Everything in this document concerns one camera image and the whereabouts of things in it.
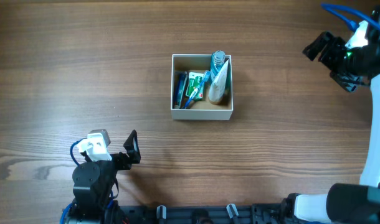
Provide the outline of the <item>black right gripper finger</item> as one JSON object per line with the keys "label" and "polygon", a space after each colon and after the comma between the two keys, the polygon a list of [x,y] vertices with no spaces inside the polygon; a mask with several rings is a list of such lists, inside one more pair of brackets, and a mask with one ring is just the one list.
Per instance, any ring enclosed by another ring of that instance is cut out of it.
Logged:
{"label": "black right gripper finger", "polygon": [[330,32],[322,32],[312,43],[307,45],[302,54],[314,61],[318,55],[320,62],[332,62],[335,57],[335,36]]}
{"label": "black right gripper finger", "polygon": [[364,85],[361,77],[352,74],[330,72],[330,77],[348,93],[354,92],[357,87]]}

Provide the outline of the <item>Colgate toothpaste tube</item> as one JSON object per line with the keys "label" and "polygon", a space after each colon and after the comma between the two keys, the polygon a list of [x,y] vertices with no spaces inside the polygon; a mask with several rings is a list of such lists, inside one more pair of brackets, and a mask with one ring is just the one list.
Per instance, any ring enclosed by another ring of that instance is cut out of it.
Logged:
{"label": "Colgate toothpaste tube", "polygon": [[[177,72],[176,73],[178,75],[178,81],[179,81],[179,74],[180,73],[183,73],[183,72]],[[175,92],[174,92],[174,100],[173,100],[173,103],[174,103],[173,108],[174,109],[179,109],[179,108],[175,107],[175,104],[176,104],[176,94],[177,94],[177,89],[178,89],[178,81],[177,81],[177,85],[176,85]]]}

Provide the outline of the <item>blue disposable razor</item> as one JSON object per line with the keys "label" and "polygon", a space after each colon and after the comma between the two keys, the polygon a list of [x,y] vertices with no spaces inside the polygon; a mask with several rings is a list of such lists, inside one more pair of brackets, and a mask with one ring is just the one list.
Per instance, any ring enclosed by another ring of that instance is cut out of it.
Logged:
{"label": "blue disposable razor", "polygon": [[187,72],[183,72],[179,74],[178,89],[177,89],[176,104],[175,104],[176,108],[180,108],[181,106],[181,101],[183,98],[184,87],[186,85],[187,76],[188,76]]}

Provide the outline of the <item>green Dettol soap bar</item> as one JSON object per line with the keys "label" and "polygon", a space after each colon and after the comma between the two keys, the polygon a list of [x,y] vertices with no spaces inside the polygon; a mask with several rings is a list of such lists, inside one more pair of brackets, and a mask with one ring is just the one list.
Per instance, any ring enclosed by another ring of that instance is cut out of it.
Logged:
{"label": "green Dettol soap bar", "polygon": [[[186,96],[189,98],[191,93],[201,84],[204,79],[205,71],[194,70],[190,71],[188,75],[188,87],[186,89]],[[201,85],[199,91],[193,100],[202,100],[204,96],[204,85]]]}

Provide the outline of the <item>teal mouthwash bottle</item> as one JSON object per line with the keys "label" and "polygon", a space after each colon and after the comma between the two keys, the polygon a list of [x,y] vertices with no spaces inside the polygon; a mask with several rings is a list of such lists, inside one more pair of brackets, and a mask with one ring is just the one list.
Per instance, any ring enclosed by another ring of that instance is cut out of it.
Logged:
{"label": "teal mouthwash bottle", "polygon": [[[226,54],[224,51],[218,50],[214,52],[211,56],[211,65],[210,65],[210,73],[211,73],[211,68],[215,68],[216,72],[218,72],[223,64],[225,63],[226,60]],[[226,90],[229,87],[229,66],[228,66],[228,71],[227,71],[227,81],[226,81]]]}

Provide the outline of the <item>white cream tube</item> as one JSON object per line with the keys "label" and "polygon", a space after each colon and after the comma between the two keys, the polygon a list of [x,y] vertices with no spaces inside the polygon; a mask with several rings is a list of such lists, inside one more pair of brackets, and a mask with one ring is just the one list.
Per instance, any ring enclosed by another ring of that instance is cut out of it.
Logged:
{"label": "white cream tube", "polygon": [[209,88],[208,98],[212,104],[219,104],[226,90],[227,71],[229,61],[225,61],[221,69],[216,72],[215,68],[211,68],[211,85]]}

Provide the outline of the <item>blue white toothbrush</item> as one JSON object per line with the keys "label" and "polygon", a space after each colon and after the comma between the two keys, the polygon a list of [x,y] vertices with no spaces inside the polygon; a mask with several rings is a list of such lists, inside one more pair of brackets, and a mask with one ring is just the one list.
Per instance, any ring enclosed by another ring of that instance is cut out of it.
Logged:
{"label": "blue white toothbrush", "polygon": [[208,81],[209,77],[211,76],[211,73],[210,71],[206,70],[205,71],[205,75],[204,75],[204,79],[203,81],[201,82],[201,84],[191,93],[191,96],[188,98],[187,102],[184,104],[183,106],[183,109],[187,109],[188,106],[190,105],[190,103],[193,101],[193,98],[196,96],[197,92],[199,91],[199,88],[201,87],[201,85],[204,85],[205,82]]}

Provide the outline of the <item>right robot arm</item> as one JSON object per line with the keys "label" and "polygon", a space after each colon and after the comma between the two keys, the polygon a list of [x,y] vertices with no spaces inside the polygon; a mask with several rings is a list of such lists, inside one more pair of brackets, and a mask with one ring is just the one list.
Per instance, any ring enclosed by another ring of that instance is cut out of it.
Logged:
{"label": "right robot arm", "polygon": [[307,223],[380,223],[380,40],[348,49],[345,41],[322,32],[303,54],[318,59],[348,92],[369,80],[373,117],[368,156],[358,184],[336,183],[327,194],[298,194],[284,213]]}

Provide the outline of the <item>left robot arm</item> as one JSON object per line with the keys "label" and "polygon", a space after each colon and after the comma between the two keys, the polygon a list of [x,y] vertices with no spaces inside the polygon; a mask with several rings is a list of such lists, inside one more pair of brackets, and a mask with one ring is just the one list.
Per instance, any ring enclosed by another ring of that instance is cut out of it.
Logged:
{"label": "left robot arm", "polygon": [[110,143],[107,130],[96,129],[71,145],[70,156],[77,165],[72,174],[74,199],[63,210],[60,224],[130,222],[113,187],[118,187],[119,170],[140,163],[137,132],[132,130],[124,142],[125,152],[109,153]]}

